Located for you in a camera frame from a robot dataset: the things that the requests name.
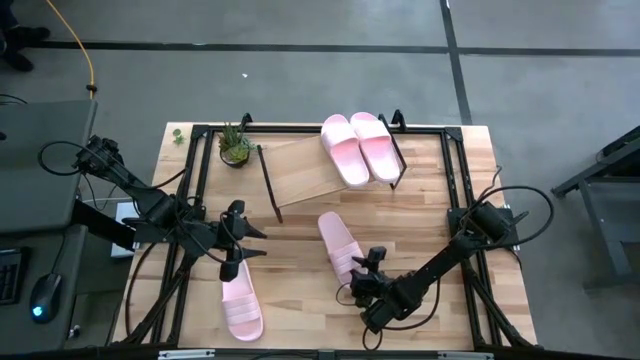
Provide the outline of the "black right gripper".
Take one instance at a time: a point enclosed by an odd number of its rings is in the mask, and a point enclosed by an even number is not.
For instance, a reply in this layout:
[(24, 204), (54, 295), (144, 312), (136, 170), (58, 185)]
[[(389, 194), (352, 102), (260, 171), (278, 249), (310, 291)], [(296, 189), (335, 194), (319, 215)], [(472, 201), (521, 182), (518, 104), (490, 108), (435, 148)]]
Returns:
[(380, 297), (388, 282), (388, 277), (379, 269), (386, 253), (384, 246), (375, 246), (369, 249), (366, 257), (352, 256), (352, 260), (362, 268), (362, 271), (355, 271), (355, 279), (349, 284), (355, 306), (369, 306), (374, 298)]

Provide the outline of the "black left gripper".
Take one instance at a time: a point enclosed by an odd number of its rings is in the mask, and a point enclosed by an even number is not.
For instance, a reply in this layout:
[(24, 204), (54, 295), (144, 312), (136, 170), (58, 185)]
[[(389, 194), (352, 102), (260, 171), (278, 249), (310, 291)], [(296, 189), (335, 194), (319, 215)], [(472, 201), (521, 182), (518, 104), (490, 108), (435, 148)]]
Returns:
[(244, 248), (242, 250), (239, 241), (244, 236), (266, 239), (267, 235), (261, 231), (250, 228), (246, 231), (246, 218), (243, 216), (245, 210), (245, 202), (243, 200), (234, 200), (226, 211), (220, 214), (218, 245), (226, 252), (226, 259), (221, 265), (220, 280), (230, 282), (234, 280), (238, 274), (239, 264), (244, 259), (266, 256), (267, 252), (263, 250), (255, 250)]

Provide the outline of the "pink rubber slide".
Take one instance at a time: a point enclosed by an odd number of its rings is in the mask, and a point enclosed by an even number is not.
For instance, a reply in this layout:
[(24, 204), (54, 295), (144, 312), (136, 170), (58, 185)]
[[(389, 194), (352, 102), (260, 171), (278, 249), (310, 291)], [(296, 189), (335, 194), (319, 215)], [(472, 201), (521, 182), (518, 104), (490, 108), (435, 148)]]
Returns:
[(370, 174), (360, 151), (359, 138), (343, 115), (331, 115), (323, 122), (321, 141), (348, 187), (361, 187), (369, 182)]
[(335, 212), (322, 214), (318, 219), (318, 228), (339, 283), (350, 289), (351, 271), (362, 269), (362, 266), (354, 260), (354, 258), (364, 258), (359, 243)]
[(394, 183), (400, 176), (400, 167), (391, 134), (384, 123), (368, 112), (353, 114), (349, 123), (374, 178), (381, 183)]
[(264, 331), (264, 319), (247, 261), (239, 264), (238, 274), (222, 283), (222, 308), (229, 332), (237, 340), (258, 340)]

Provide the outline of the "wooden shelf with black frame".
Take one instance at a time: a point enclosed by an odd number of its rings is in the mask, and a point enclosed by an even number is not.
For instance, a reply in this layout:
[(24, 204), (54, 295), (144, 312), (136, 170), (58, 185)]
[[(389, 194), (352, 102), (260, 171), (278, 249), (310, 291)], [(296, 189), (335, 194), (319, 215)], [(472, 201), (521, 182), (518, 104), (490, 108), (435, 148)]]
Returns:
[[(384, 123), (391, 134), (386, 120), (378, 119)], [(322, 124), (318, 136), (275, 148), (264, 149), (260, 147), (258, 149), (269, 200), (279, 221), (283, 220), (281, 214), (283, 207), (351, 188), (343, 182), (322, 144)], [(400, 167), (399, 178), (391, 184), (379, 182), (374, 178), (364, 159), (370, 174), (367, 184), (377, 181), (381, 184), (387, 184), (391, 188), (396, 188), (399, 185), (407, 165), (392, 134), (391, 139)]]

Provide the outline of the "potted succulent in black pot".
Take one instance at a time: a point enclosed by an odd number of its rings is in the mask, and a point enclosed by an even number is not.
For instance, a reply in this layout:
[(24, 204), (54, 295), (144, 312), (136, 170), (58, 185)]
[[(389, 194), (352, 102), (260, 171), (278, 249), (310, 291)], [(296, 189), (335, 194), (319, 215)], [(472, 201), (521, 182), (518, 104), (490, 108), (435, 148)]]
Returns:
[(257, 146), (245, 135), (246, 126), (225, 123), (219, 134), (218, 147), (221, 160), (231, 168), (241, 168)]

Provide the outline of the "white control box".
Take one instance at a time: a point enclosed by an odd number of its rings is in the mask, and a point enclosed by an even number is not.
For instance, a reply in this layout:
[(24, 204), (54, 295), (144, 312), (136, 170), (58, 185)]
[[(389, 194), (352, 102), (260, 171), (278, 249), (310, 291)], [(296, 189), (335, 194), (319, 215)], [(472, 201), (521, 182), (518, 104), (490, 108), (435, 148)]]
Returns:
[[(117, 204), (115, 220), (118, 223), (124, 224), (124, 221), (123, 221), (124, 218), (134, 218), (136, 216), (137, 216), (137, 212), (135, 211), (135, 208), (132, 202), (121, 202)], [(140, 247), (140, 244), (137, 242), (133, 243), (132, 250), (127, 250), (123, 247), (113, 244), (111, 248), (110, 256), (116, 259), (132, 257), (135, 254), (135, 251), (139, 249), (139, 247)]]

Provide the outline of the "black computer mouse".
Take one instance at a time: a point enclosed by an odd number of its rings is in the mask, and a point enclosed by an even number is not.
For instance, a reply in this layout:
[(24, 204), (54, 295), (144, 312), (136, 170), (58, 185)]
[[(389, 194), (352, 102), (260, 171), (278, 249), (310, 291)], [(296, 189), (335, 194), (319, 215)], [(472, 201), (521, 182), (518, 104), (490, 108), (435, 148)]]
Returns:
[(29, 310), (32, 320), (38, 324), (52, 321), (60, 308), (62, 276), (49, 273), (40, 277), (31, 292)]

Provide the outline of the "grey side desk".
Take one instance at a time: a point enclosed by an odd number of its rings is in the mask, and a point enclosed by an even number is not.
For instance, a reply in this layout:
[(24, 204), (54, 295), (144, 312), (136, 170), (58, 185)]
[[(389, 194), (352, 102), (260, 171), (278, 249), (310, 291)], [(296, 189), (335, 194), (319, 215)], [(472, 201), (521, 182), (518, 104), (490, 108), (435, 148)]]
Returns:
[[(90, 100), (0, 106), (0, 250), (28, 249), (19, 301), (0, 306), (0, 356), (57, 350), (66, 342), (88, 235), (72, 222), (80, 180), (72, 165), (96, 109)], [(60, 308), (38, 324), (29, 299), (49, 273), (62, 276)]]

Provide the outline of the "black keyboard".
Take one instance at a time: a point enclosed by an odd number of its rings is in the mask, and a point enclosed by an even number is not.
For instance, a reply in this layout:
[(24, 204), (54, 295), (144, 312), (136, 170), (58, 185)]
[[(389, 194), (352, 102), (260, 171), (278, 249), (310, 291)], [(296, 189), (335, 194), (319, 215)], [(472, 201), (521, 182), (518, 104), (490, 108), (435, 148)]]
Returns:
[(27, 262), (25, 247), (0, 250), (0, 306), (19, 301)]

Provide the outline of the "dark grey metal stand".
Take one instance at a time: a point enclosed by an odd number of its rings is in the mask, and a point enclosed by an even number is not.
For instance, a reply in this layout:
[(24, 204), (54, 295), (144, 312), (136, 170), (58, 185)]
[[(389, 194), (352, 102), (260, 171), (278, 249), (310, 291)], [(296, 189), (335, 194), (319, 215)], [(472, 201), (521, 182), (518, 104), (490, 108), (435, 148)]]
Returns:
[(640, 247), (640, 125), (603, 147), (595, 163), (551, 189), (558, 199), (577, 190), (589, 219), (604, 244), (612, 267), (609, 275), (583, 285), (595, 291), (640, 285), (627, 250)]

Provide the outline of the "person's shoe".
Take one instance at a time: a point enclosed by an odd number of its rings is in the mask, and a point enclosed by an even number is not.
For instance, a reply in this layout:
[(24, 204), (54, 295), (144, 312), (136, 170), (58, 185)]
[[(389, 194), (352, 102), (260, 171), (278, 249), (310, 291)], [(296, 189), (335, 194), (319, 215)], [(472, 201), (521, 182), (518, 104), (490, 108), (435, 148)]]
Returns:
[(5, 51), (1, 58), (14, 70), (19, 72), (31, 72), (33, 63), (22, 54), (14, 51)]
[(47, 40), (51, 32), (46, 27), (26, 27), (18, 25), (8, 30), (3, 30), (2, 35), (8, 45), (22, 49), (34, 46)]

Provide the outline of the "black aluminium rig frame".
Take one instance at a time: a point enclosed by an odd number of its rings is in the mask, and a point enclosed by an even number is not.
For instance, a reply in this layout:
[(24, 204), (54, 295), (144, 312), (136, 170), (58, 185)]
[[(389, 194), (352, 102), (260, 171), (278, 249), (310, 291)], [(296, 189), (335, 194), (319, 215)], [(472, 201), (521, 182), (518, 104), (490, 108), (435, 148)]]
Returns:
[[(229, 332), (221, 305), (219, 264), (202, 257), (193, 267), (187, 284), (178, 345), (183, 348), (345, 349), (362, 350), (364, 325), (359, 309), (335, 301), (339, 282), (322, 241), (317, 220), (334, 211), (343, 220), (363, 252), (372, 246), (388, 249), (382, 269), (398, 276), (417, 269), (447, 245), (446, 212), (454, 196), (466, 205), (469, 180), (475, 195), (488, 186), (495, 158), (486, 126), (409, 125), (395, 128), (397, 144), (408, 168), (398, 187), (370, 183), (321, 197), (286, 205), (276, 195), (276, 171), (285, 165), (268, 163), (267, 169), (283, 223), (273, 211), (263, 171), (256, 154), (241, 169), (224, 165), (218, 140), (212, 142), (208, 174), (203, 191), (197, 183), (204, 146), (209, 136), (219, 135), (214, 124), (168, 123), (160, 148), (153, 182), (164, 181), (182, 170), (189, 154), (189, 140), (196, 150), (187, 196), (202, 194), (206, 220), (218, 218), (234, 199), (246, 202), (250, 223), (268, 239), (245, 238), (243, 246), (261, 249), (267, 256), (249, 259), (250, 275), (264, 317), (264, 334), (255, 342), (242, 342)], [(469, 175), (461, 178), (458, 144), (466, 148)], [(529, 342), (536, 343), (523, 278), (514, 257), (505, 250), (486, 255), (493, 295), (512, 324)], [(434, 318), (409, 331), (385, 331), (381, 350), (471, 350), (473, 338), (460, 267), (441, 283), (441, 297)]]

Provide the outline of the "silver metal bracket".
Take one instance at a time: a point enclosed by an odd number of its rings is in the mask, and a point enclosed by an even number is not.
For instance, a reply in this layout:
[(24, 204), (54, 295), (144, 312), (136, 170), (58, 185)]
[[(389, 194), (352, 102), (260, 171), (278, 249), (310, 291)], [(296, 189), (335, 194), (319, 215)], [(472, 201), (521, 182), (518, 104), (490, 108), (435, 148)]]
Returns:
[(491, 353), (463, 352), (463, 351), (440, 351), (437, 360), (495, 360)]
[(211, 360), (215, 355), (214, 349), (175, 349), (160, 351), (157, 360)]

